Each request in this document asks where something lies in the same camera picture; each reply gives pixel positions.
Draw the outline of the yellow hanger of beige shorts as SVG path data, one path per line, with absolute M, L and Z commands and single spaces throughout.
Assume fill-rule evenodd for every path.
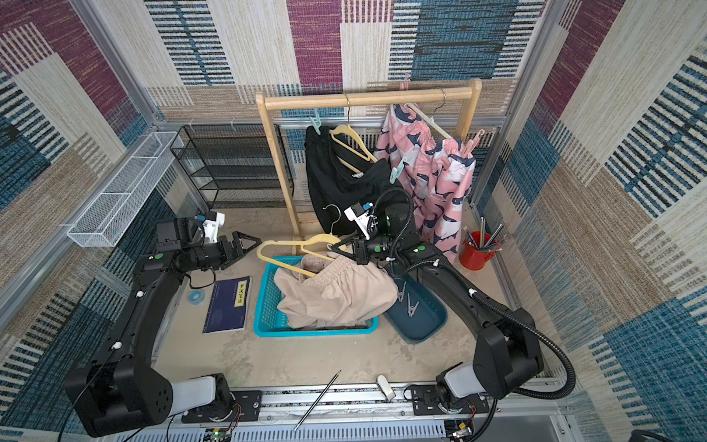
M 286 241 L 263 241 L 256 249 L 257 257 L 265 262 L 276 267 L 287 269 L 293 273 L 303 274 L 307 277 L 313 277 L 315 274 L 303 268 L 295 267 L 289 263 L 283 263 L 276 259 L 266 256 L 263 251 L 269 247 L 288 247 L 296 256 L 314 256 L 319 260 L 327 263 L 334 262 L 333 252 L 327 249 L 327 246 L 333 246 L 338 242 L 338 238 L 329 233 L 325 233 L 320 226 L 316 214 L 313 210 L 306 210 L 300 214 L 296 208 L 286 207 L 288 219 L 292 225 L 293 237 Z

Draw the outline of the beige shorts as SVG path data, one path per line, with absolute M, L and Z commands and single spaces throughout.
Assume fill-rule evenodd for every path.
M 375 263 L 362 265 L 342 256 L 328 261 L 308 254 L 296 267 L 305 274 L 285 268 L 274 274 L 282 296 L 277 308 L 292 329 L 362 326 L 398 300 L 397 285 Z

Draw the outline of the white clothespin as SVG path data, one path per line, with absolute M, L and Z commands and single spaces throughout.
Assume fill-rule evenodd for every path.
M 398 288 L 397 299 L 399 302 L 403 302 L 406 295 L 406 282 L 404 280 L 397 280 L 396 285 Z
M 419 302 L 412 303 L 412 298 L 410 295 L 408 295 L 407 298 L 408 298 L 408 300 L 407 300 L 407 305 L 408 305 L 407 313 L 408 313 L 408 317 L 412 318 L 416 313 L 416 309 L 419 306 Z

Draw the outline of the black shorts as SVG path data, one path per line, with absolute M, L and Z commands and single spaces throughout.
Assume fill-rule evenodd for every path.
M 353 204 L 376 202 L 384 191 L 401 187 L 390 183 L 385 160 L 368 162 L 340 145 L 342 136 L 331 137 L 331 128 L 306 130 L 305 156 L 309 196 L 320 226 L 328 234 L 348 236 L 358 231 L 344 211 Z

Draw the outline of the mint clothespin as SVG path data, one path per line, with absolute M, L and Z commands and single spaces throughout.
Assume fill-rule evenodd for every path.
M 313 114 L 309 117 L 309 122 L 315 132 L 321 134 L 320 128 L 322 127 L 322 119 L 318 109 L 313 110 Z
M 407 166 L 407 158 L 403 157 L 397 166 L 391 166 L 390 172 L 390 184 L 395 184 L 397 180 L 401 177 L 405 167 Z

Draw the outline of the yellow hanger of black shorts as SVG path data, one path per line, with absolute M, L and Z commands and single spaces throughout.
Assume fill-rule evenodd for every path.
M 347 104 L 346 122 L 345 124 L 340 124 L 335 128 L 329 130 L 329 135 L 335 143 L 347 149 L 353 155 L 357 156 L 357 158 L 361 158 L 361 160 L 364 160 L 367 163 L 376 163 L 377 159 L 368 150 L 368 148 L 366 147 L 366 143 L 364 142 L 362 137 L 359 136 L 357 132 L 355 132 L 355 129 L 353 129 L 353 127 L 351 127 L 350 118 L 352 105 L 346 93 L 344 93 L 344 97 L 346 99 Z

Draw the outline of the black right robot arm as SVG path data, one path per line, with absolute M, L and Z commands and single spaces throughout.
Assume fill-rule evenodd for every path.
M 512 311 L 487 296 L 441 250 L 424 241 L 412 224 L 412 198 L 403 189 L 390 188 L 376 202 L 352 204 L 344 213 L 358 230 L 333 243 L 332 252 L 359 264 L 386 263 L 394 278 L 412 274 L 451 308 L 474 336 L 473 359 L 436 378 L 436 394 L 442 407 L 456 410 L 473 395 L 496 401 L 516 393 L 556 401 L 574 391 L 576 370 L 561 347 L 536 328 L 528 311 Z M 559 359 L 566 375 L 563 386 L 552 392 L 524 386 L 544 370 L 543 347 Z

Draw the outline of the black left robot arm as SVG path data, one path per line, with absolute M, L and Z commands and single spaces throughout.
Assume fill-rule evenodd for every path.
M 139 432 L 180 414 L 223 421 L 236 407 L 222 374 L 173 383 L 152 367 L 158 332 L 173 298 L 192 271 L 215 273 L 261 246 L 261 239 L 235 231 L 211 238 L 209 212 L 158 222 L 156 248 L 134 268 L 123 311 L 99 352 L 64 379 L 64 390 L 92 438 Z

